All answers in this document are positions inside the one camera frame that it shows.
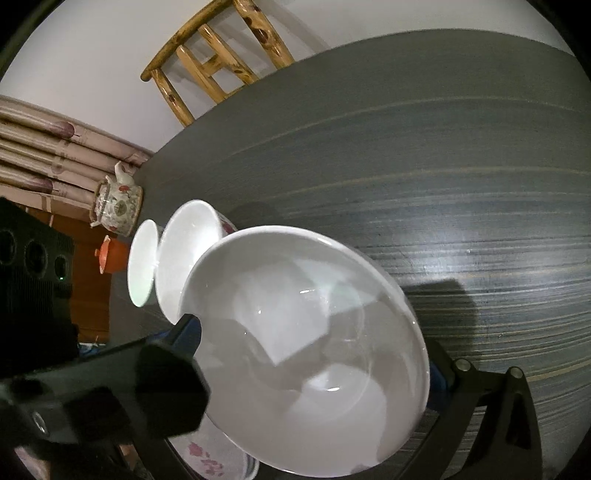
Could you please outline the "beige striped sofa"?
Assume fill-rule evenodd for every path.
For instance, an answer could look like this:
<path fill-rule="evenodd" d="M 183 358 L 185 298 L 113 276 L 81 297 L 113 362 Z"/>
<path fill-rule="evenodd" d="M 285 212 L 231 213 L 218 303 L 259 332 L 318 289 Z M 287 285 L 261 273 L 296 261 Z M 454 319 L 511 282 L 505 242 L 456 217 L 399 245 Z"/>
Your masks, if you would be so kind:
<path fill-rule="evenodd" d="M 87 221 L 98 184 L 121 163 L 132 175 L 151 153 L 89 125 L 1 98 L 1 196 Z"/>

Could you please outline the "floral white plate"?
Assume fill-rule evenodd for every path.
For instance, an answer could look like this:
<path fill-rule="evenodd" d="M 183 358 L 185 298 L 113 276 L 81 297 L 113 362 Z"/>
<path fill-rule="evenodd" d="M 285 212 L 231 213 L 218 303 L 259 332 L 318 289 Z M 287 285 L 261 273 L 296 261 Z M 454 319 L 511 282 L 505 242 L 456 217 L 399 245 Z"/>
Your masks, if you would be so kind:
<path fill-rule="evenodd" d="M 197 430 L 168 442 L 203 479 L 250 480 L 259 473 L 259 461 L 232 443 L 206 416 Z"/>

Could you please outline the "small white bowl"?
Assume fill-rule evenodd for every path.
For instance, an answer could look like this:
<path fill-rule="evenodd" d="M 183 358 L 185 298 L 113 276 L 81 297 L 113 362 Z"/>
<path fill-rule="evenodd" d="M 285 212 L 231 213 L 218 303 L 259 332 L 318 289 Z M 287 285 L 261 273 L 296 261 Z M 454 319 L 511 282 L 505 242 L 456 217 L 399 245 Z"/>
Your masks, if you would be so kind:
<path fill-rule="evenodd" d="M 137 228 L 127 262 L 127 290 L 131 303 L 143 307 L 155 302 L 154 276 L 158 259 L 161 228 L 151 219 Z"/>

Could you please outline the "orange plastic cup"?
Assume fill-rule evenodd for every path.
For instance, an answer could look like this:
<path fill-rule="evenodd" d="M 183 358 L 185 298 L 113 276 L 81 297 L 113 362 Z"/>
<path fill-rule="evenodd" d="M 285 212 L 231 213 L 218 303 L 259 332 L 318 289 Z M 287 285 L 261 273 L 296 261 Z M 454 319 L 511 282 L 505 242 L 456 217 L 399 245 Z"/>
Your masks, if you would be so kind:
<path fill-rule="evenodd" d="M 126 268 L 129 257 L 129 245 L 106 235 L 101 246 L 94 251 L 101 274 L 113 274 Z"/>

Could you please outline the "wooden chair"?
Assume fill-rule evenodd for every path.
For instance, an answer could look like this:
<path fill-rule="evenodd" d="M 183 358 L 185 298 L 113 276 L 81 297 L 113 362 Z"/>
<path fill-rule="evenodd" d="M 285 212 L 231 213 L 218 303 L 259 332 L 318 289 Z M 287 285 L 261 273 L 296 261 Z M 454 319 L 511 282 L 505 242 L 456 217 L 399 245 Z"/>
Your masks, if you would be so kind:
<path fill-rule="evenodd" d="M 235 10 L 242 18 L 277 70 L 294 64 L 294 56 L 283 42 L 283 38 L 256 2 L 249 0 L 209 2 L 166 41 L 140 74 L 141 81 L 155 84 L 172 114 L 184 127 L 190 126 L 195 118 L 163 71 L 164 64 L 171 57 L 176 57 L 180 61 L 181 66 L 188 72 L 197 87 L 216 104 L 224 102 L 239 91 L 238 89 L 224 91 L 214 79 L 214 74 L 218 71 L 228 70 L 242 82 L 242 86 L 259 81 L 259 76 L 252 68 L 211 27 L 211 21 L 229 8 Z M 200 35 L 213 52 L 211 58 L 205 62 L 198 61 L 186 46 L 187 41 L 194 35 Z"/>

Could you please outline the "large white bowl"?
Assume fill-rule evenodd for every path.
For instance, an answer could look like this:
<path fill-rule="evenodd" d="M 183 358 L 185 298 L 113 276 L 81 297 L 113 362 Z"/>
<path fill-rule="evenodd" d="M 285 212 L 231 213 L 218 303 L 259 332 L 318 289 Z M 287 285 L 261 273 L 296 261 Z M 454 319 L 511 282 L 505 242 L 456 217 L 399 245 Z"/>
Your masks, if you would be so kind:
<path fill-rule="evenodd" d="M 179 309 L 200 322 L 207 417 L 247 454 L 334 478 L 396 454 L 427 407 L 413 308 L 359 251 L 317 232 L 247 228 L 200 257 Z"/>

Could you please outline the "floral porcelain teapot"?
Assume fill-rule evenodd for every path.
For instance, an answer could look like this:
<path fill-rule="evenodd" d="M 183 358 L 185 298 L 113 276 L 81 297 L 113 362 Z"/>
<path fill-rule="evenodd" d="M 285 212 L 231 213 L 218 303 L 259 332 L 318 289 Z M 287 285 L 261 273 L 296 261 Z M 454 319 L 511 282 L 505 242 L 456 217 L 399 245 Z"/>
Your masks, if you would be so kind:
<path fill-rule="evenodd" d="M 89 212 L 90 227 L 128 237 L 135 228 L 143 201 L 143 189 L 135 183 L 131 172 L 119 161 L 114 174 L 106 175 L 95 190 Z"/>

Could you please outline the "white bowl with floral outside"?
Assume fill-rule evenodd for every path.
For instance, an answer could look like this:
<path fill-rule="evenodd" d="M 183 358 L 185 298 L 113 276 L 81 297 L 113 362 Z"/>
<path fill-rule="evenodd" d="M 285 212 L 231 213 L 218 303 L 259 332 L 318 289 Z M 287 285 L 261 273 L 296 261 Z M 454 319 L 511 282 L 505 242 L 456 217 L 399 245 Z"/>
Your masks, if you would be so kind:
<path fill-rule="evenodd" d="M 155 291 L 161 312 L 176 324 L 186 279 L 204 253 L 222 238 L 238 231 L 228 218 L 202 200 L 181 205 L 160 237 Z"/>

